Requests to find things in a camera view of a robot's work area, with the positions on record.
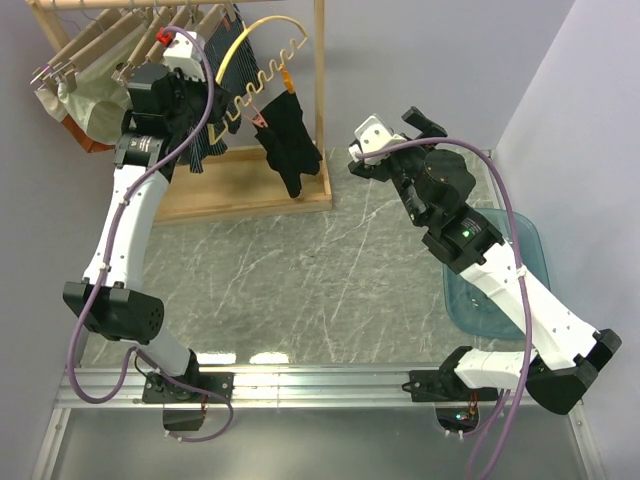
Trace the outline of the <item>black boxer underwear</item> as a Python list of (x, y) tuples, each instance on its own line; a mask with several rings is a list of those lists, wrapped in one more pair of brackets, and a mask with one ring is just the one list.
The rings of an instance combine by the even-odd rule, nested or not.
[(269, 127), (254, 126), (255, 138), (266, 152), (269, 167), (280, 175), (289, 197), (298, 198), (301, 175), (317, 175), (322, 154), (304, 124), (297, 94), (284, 91), (260, 112)]

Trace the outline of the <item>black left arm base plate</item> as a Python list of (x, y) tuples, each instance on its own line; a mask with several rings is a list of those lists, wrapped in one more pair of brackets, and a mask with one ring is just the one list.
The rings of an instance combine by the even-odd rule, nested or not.
[(231, 372), (201, 373), (195, 386), (180, 386), (157, 373), (147, 375), (142, 394), (144, 404), (213, 403), (231, 400), (234, 374)]

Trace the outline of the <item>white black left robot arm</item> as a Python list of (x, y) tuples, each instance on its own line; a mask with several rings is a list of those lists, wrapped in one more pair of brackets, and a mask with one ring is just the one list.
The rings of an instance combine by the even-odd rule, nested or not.
[(144, 255), (156, 211), (177, 160), (209, 122), (224, 96), (209, 67), (188, 76), (178, 67), (146, 64), (127, 86), (132, 102), (116, 143), (113, 191), (92, 260), (81, 281), (66, 283), (65, 304), (82, 330), (125, 342), (178, 401), (195, 399), (202, 377), (195, 353), (164, 327), (164, 305), (142, 291)]

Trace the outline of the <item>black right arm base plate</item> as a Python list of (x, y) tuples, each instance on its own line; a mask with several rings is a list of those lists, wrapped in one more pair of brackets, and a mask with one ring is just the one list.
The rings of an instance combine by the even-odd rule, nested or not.
[(496, 388), (472, 389), (454, 374), (439, 370), (411, 370), (401, 388), (414, 403), (496, 401), (499, 396)]

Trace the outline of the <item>orange clothes peg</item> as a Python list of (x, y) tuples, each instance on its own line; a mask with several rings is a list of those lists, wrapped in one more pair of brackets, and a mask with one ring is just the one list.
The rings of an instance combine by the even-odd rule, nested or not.
[(292, 77), (291, 77), (290, 73), (286, 69), (284, 69), (282, 71), (282, 79), (283, 79), (283, 84), (284, 84), (287, 92), (289, 94), (294, 94), (295, 93), (295, 86), (294, 86), (294, 83), (293, 83), (293, 80), (292, 80)]

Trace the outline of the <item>yellow wavy clip hanger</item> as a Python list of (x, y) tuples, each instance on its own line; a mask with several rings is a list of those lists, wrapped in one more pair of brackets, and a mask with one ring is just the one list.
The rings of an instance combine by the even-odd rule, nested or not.
[[(249, 35), (254, 30), (257, 30), (259, 27), (266, 25), (269, 22), (276, 21), (287, 22), (294, 25), (302, 35), (301, 41), (298, 42), (295, 38), (292, 38), (289, 41), (289, 47), (280, 50), (278, 58), (272, 58), (269, 60), (267, 70), (259, 69), (257, 73), (258, 81), (250, 82), (246, 85), (246, 95), (236, 96), (235, 99), (232, 99), (232, 95), (227, 90), (221, 87), (222, 79), (225, 75), (226, 68), (232, 56), (234, 55), (238, 46), (246, 38), (249, 38)], [(207, 125), (211, 145), (217, 143), (219, 140), (222, 140), (223, 136), (226, 133), (235, 133), (237, 131), (240, 125), (240, 108), (248, 106), (249, 103), (253, 100), (253, 97), (258, 95), (264, 89), (265, 85), (273, 79), (276, 72), (281, 72), (284, 69), (286, 62), (294, 57), (295, 52), (301, 48), (301, 46), (308, 40), (308, 38), (309, 36), (305, 27), (298, 20), (288, 16), (267, 16), (257, 20), (249, 26), (245, 25), (244, 31), (231, 45), (220, 64), (219, 70), (215, 74), (215, 92), (222, 93), (222, 90), (225, 90), (231, 95), (231, 99), (222, 101), (223, 115), (219, 119), (213, 120), (212, 123), (208, 123)]]

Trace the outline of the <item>pink clothes peg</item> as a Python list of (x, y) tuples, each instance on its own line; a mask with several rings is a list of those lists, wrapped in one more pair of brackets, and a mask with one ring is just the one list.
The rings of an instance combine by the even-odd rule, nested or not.
[(253, 110), (254, 110), (254, 115), (251, 117), (248, 117), (249, 121), (257, 128), (261, 128), (261, 129), (268, 128), (269, 127), (268, 122), (263, 117), (261, 112), (257, 108), (253, 108)]

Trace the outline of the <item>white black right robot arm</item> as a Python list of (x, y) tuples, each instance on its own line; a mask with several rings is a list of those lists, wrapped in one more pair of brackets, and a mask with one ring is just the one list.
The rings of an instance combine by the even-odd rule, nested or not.
[(583, 398), (620, 348), (611, 329), (576, 316), (524, 266), (514, 242), (467, 199), (476, 185), (462, 155), (443, 148), (446, 131), (417, 108), (403, 120), (418, 129), (411, 139), (376, 114), (355, 130), (351, 174), (391, 181), (423, 243), (453, 273), (478, 288), (530, 341), (516, 352), (457, 348), (439, 369), (406, 384), (415, 400), (495, 400), (501, 390), (526, 392), (546, 410), (565, 415)]

